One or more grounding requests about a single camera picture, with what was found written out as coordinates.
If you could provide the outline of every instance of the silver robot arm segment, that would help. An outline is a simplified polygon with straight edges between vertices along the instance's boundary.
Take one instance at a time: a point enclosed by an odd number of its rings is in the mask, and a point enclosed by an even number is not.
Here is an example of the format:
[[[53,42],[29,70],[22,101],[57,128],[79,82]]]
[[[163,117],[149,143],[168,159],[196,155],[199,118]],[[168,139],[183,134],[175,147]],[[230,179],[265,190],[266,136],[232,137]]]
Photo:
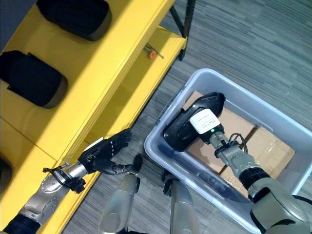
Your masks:
[[[48,175],[41,183],[37,192],[31,196],[26,202],[19,214],[28,217],[40,225],[43,225],[50,216],[54,213],[59,203],[69,192],[70,188],[64,186],[66,178],[65,174],[70,179],[81,179],[88,174],[85,167],[79,162],[63,167],[62,173],[54,172],[53,175]]]
[[[249,199],[254,203],[251,217],[262,233],[310,234],[308,216],[302,206],[263,171],[251,155],[243,152],[238,144],[230,146],[222,132],[212,134],[210,143],[216,149],[216,156],[248,190]]]

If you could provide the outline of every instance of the black padded object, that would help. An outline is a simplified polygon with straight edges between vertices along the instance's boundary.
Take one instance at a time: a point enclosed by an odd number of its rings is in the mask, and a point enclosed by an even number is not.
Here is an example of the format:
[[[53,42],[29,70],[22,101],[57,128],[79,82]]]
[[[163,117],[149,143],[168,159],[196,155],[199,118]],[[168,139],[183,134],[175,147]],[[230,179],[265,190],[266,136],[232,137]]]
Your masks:
[[[9,222],[3,231],[8,234],[35,234],[39,228],[39,223],[18,214]]]
[[[210,109],[215,116],[222,113],[225,97],[222,93],[213,92],[198,98],[186,111],[180,113],[165,128],[163,136],[166,142],[177,151],[186,150],[199,136],[190,123],[190,118],[204,110]]]
[[[65,95],[66,78],[37,57],[20,51],[4,52],[0,56],[0,78],[8,89],[32,103],[52,108]]]
[[[105,34],[112,18],[104,0],[38,0],[37,6],[47,20],[91,41]]]

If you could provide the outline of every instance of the robotic hand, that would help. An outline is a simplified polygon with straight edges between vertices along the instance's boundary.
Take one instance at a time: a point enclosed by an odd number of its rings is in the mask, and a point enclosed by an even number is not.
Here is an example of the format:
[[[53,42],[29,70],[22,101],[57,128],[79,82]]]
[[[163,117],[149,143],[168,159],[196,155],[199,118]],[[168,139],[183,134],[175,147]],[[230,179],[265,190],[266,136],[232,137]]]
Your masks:
[[[130,129],[125,129],[85,150],[75,164],[65,163],[54,169],[44,168],[43,172],[50,174],[6,226],[4,233],[35,234],[51,217],[69,190],[77,194],[84,190],[83,177],[86,174],[99,171],[108,175],[118,175],[132,170],[132,165],[118,165],[111,161],[115,154],[128,146],[130,139]]]
[[[214,146],[215,156],[232,169],[233,174],[248,190],[248,197],[254,203],[250,215],[261,233],[310,234],[308,216],[295,199],[298,196],[292,196],[255,163],[254,158],[248,154],[244,138],[236,133],[227,139],[216,116],[198,114],[199,117],[197,114],[194,118],[191,117],[190,123],[206,144]]]

